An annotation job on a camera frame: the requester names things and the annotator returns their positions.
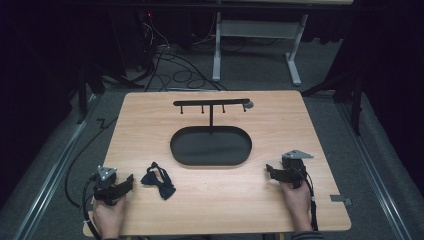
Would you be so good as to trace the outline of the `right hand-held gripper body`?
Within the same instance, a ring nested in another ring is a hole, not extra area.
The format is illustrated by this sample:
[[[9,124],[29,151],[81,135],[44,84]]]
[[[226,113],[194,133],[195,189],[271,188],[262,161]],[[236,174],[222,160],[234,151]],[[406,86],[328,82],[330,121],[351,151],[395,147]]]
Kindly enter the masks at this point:
[[[292,150],[282,155],[283,170],[288,172],[288,182],[294,189],[299,188],[308,176],[303,160],[312,158],[313,155],[300,150]]]

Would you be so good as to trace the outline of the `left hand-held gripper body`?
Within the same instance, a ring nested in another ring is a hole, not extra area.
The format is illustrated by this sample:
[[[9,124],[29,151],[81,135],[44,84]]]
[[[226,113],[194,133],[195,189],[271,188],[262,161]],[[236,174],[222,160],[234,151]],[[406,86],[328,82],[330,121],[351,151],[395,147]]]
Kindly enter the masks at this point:
[[[113,185],[117,178],[116,172],[116,168],[98,166],[95,174],[94,198],[103,201],[108,206],[116,204],[113,196]]]

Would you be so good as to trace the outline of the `black bow tie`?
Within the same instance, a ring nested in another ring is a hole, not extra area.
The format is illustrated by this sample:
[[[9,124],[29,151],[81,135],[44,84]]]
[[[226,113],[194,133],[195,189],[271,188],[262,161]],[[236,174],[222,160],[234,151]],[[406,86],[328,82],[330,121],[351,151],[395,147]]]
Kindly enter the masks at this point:
[[[176,192],[176,188],[167,171],[156,162],[151,163],[140,182],[143,185],[156,186],[163,200],[168,200]]]

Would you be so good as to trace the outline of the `black hook rack with tray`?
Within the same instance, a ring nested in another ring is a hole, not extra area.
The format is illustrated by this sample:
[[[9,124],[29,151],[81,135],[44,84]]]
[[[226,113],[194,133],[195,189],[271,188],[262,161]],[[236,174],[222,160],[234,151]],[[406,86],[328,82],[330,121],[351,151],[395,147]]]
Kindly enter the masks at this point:
[[[170,141],[170,150],[174,159],[186,166],[236,166],[245,162],[252,150],[250,135],[236,126],[218,126],[214,124],[214,107],[220,106],[225,113],[226,105],[241,105],[243,111],[253,107],[248,98],[224,100],[179,100],[174,106],[209,107],[207,126],[188,126],[174,133]]]

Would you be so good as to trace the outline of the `person's left hand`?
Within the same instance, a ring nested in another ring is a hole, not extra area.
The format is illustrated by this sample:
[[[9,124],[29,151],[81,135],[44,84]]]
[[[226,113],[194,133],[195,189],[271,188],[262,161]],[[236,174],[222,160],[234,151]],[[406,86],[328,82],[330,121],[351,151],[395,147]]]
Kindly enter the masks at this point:
[[[103,201],[94,200],[93,219],[101,240],[118,240],[124,220],[126,197],[118,199],[115,205],[106,205]]]

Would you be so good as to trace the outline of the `person's right hand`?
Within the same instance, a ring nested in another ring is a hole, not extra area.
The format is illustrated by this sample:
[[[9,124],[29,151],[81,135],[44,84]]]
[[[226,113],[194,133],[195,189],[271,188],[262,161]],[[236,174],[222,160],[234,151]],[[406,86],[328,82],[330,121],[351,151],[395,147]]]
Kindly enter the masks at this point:
[[[295,232],[311,231],[310,211],[310,192],[305,181],[301,185],[293,189],[290,184],[281,182],[286,206],[292,218]]]

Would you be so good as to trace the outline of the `person's striped sleeve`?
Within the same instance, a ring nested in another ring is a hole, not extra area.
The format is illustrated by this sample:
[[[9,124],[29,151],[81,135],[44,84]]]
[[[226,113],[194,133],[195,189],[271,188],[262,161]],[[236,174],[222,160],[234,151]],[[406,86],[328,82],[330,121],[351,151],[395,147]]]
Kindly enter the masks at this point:
[[[325,237],[319,231],[305,231],[293,233],[290,240],[325,240]]]

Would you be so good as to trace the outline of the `metal floor rail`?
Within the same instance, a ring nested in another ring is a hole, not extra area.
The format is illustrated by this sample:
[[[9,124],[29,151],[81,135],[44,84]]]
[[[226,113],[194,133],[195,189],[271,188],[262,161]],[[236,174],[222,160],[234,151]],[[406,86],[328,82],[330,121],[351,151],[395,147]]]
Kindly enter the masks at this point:
[[[377,200],[386,216],[386,219],[395,235],[396,240],[412,240],[410,232],[405,224],[405,221],[400,215],[399,209],[384,184],[381,175],[379,174],[373,160],[361,137],[356,133],[351,126],[351,118],[347,107],[344,104],[336,105],[337,111],[340,114],[342,121],[346,125],[349,134],[351,135],[356,148],[359,151],[361,162],[365,168],[366,175],[370,181]]]
[[[83,118],[81,122],[73,128],[70,139],[66,142],[58,159],[49,170],[39,193],[36,195],[28,213],[14,235],[13,240],[31,240],[41,218],[44,215],[44,212],[46,211],[61,179],[65,174],[67,167],[70,164],[71,153],[73,152],[86,125],[87,120]]]

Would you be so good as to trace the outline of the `white metal desk frame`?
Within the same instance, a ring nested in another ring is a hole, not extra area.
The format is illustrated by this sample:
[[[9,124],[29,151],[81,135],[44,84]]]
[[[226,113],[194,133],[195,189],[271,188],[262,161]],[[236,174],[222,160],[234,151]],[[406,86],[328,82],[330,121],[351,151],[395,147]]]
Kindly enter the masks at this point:
[[[289,39],[293,41],[292,49],[285,54],[285,61],[294,86],[301,85],[301,79],[295,63],[295,57],[306,27],[308,15],[304,14],[295,22],[270,22],[258,20],[227,20],[221,13],[215,14],[215,51],[213,57],[212,80],[221,78],[221,38],[267,38]]]

